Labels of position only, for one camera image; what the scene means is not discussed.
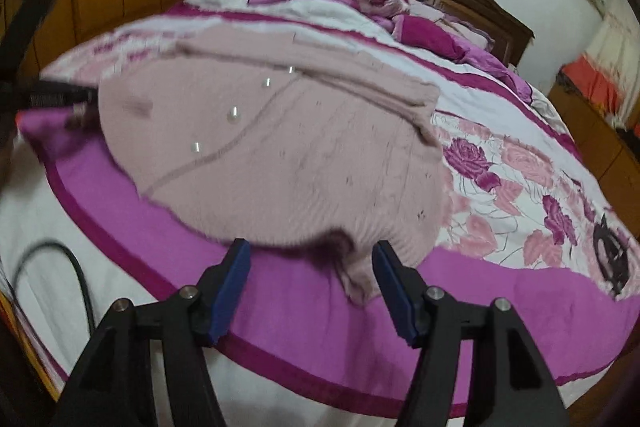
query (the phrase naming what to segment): pink pillow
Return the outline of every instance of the pink pillow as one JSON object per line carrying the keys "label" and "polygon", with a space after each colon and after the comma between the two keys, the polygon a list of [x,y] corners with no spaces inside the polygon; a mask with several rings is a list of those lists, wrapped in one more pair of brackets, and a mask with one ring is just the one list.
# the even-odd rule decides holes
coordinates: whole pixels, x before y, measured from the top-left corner
{"label": "pink pillow", "polygon": [[465,49],[442,28],[422,17],[398,15],[392,37],[407,46],[428,50],[453,62],[462,60]]}

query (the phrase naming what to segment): bed sheet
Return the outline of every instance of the bed sheet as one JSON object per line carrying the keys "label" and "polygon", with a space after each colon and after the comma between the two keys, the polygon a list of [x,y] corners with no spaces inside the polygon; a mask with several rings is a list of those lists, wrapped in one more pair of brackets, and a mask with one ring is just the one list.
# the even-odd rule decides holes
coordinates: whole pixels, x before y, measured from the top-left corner
{"label": "bed sheet", "polygon": [[[615,223],[615,215],[608,208],[596,181],[580,164],[574,152],[559,143],[558,126],[554,128],[549,125],[532,108],[514,103],[508,89],[500,82],[470,66],[455,66],[430,52],[406,49],[355,10],[334,6],[334,3],[327,1],[299,0],[270,7],[247,7],[246,0],[188,2],[191,8],[124,26],[112,34],[80,46],[57,61],[49,68],[48,73],[89,83],[95,82],[96,78],[105,79],[132,62],[170,49],[176,38],[188,36],[200,28],[219,23],[221,18],[233,20],[234,23],[256,31],[295,28],[296,31],[304,32],[319,42],[354,46],[369,51],[374,44],[372,41],[375,41],[374,52],[377,58],[434,82],[442,89],[438,111],[434,117],[434,127],[443,142],[449,166],[446,184],[449,202],[446,219],[438,238],[439,244],[461,251],[467,257],[484,259],[486,262],[504,267],[565,267],[572,273],[590,278],[593,286],[599,287],[603,295],[609,291],[607,282],[602,276],[598,277],[597,265],[593,256],[589,257],[586,248],[590,227],[593,226],[593,219],[590,221],[588,216],[606,214]],[[196,12],[190,11],[193,7],[197,8]],[[213,15],[210,13],[212,10],[222,10],[224,13]],[[426,67],[425,62],[436,69]],[[451,80],[444,77],[443,71],[437,68],[444,68],[458,76],[453,76]],[[460,83],[468,81],[469,78],[473,80],[471,85]],[[28,159],[31,153],[21,154],[26,161],[33,163],[33,157],[31,160]],[[56,221],[55,227],[49,231],[50,235],[59,237],[72,246],[61,234],[64,235],[64,230],[73,230],[71,235],[75,239],[69,239],[70,241],[78,241],[78,235],[83,239],[73,250],[79,252],[81,248],[89,253],[89,257],[86,258],[87,264],[83,266],[90,266],[91,272],[95,272],[95,281],[90,281],[90,286],[94,288],[95,284],[95,288],[100,289],[98,315],[104,313],[114,298],[122,295],[139,297],[141,301],[133,299],[136,303],[148,301],[151,295],[123,270],[102,256],[64,214],[44,181],[42,168],[35,165],[31,170],[34,172],[32,181],[35,181],[36,185],[40,184],[40,190],[22,192],[20,186],[12,180],[11,187],[15,191],[15,198],[3,195],[0,199],[0,221],[2,227],[6,227],[6,230],[0,230],[0,241],[3,242],[0,245],[0,256],[9,265],[8,271],[10,272],[12,263],[15,263],[17,253],[24,249],[20,248],[20,245],[26,246],[30,234],[34,234],[33,239],[42,237],[42,230],[36,225],[23,225],[24,218],[17,217],[18,212],[15,212],[18,209],[17,205],[21,204],[23,212],[28,216],[29,213],[37,214],[42,202],[48,201],[49,198],[52,199],[49,201],[51,212],[47,213],[47,216],[62,219],[62,215],[66,219],[64,225],[61,221]],[[565,217],[571,220],[572,227],[567,225]],[[585,219],[584,225],[578,221]],[[623,233],[622,225],[617,225]],[[626,286],[626,293],[619,295],[618,299],[633,302],[634,296],[638,293],[638,271],[634,264],[637,262],[637,257],[634,257],[637,254],[637,245],[633,240],[630,240],[630,251],[632,279]],[[59,304],[64,302],[79,306],[74,286],[70,283],[60,287],[59,284],[60,280],[69,280],[72,276],[59,274],[60,278],[47,279],[42,274],[50,274],[52,271],[49,269],[50,261],[46,263],[46,269],[40,268],[44,270],[40,277],[28,271],[25,281],[28,284],[24,284],[24,288],[20,290],[27,294],[21,302],[42,344],[53,351],[53,360],[62,366],[60,373],[72,367],[86,340],[86,333],[83,331],[82,321],[78,318],[82,317],[81,309],[72,313],[65,307],[61,310]],[[108,274],[108,278],[105,279],[103,274]],[[629,310],[630,317],[634,311],[637,316],[638,307],[631,306]],[[612,352],[618,344],[622,347],[625,340],[624,330],[625,327],[616,330],[612,345],[609,346]],[[593,385],[603,374],[601,369],[606,367],[616,354],[609,353],[604,356],[603,360],[606,360],[606,363],[600,365],[597,371],[591,371],[593,376],[579,378],[579,375],[574,375],[564,383],[561,392],[565,402],[571,403]],[[226,360],[224,363],[229,372],[245,375],[245,383],[253,379],[255,382],[267,384],[263,382],[264,378],[252,375],[223,355],[217,355],[216,360]],[[214,383],[219,377],[220,373],[216,370]],[[279,390],[284,389],[273,382],[268,382],[268,385],[276,386]],[[278,393],[278,399],[286,401],[280,396],[284,391]],[[365,415],[339,412],[329,405],[320,405],[296,395],[294,397],[295,399],[291,398],[291,403],[297,403],[296,407],[299,406],[301,411],[320,406],[318,411],[324,412],[319,413],[320,416],[314,417],[312,414],[308,418],[304,416],[305,412],[305,421],[293,422],[292,425],[324,425],[322,422],[325,417],[334,418],[336,421],[340,418],[339,422],[342,425],[386,425]],[[235,393],[231,393],[230,403],[237,400]],[[256,425],[268,425],[269,422],[265,421],[264,415],[273,411],[274,424],[279,419],[279,425],[286,425],[286,421],[283,422],[278,413],[278,407],[274,403],[269,404],[268,411],[261,413],[260,423]],[[289,414],[295,417],[301,412],[289,410],[283,412],[283,418],[286,419]]]}

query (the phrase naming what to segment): white button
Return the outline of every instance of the white button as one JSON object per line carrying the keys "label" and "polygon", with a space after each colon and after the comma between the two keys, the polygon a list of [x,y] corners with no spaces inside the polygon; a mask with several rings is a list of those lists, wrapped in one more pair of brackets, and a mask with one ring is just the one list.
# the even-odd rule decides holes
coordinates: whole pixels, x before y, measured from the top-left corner
{"label": "white button", "polygon": [[228,115],[226,115],[226,119],[231,123],[236,123],[238,120],[240,120],[240,111],[238,110],[237,105],[231,108]]}

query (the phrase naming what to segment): curtain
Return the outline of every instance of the curtain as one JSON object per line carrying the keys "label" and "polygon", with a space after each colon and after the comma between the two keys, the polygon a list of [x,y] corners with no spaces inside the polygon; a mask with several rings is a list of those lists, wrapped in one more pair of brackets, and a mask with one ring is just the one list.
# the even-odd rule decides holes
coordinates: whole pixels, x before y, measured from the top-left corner
{"label": "curtain", "polygon": [[626,127],[640,94],[640,23],[627,0],[612,0],[595,38],[562,68],[617,127]]}

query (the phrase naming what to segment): knit fabric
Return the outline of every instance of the knit fabric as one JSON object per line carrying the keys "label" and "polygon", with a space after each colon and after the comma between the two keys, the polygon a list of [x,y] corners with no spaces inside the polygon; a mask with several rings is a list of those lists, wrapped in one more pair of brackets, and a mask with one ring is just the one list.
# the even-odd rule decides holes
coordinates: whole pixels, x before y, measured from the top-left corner
{"label": "knit fabric", "polygon": [[434,247],[438,95],[366,53],[219,25],[103,83],[99,100],[142,196],[222,241],[332,253],[364,303],[380,293],[378,240],[414,267]]}

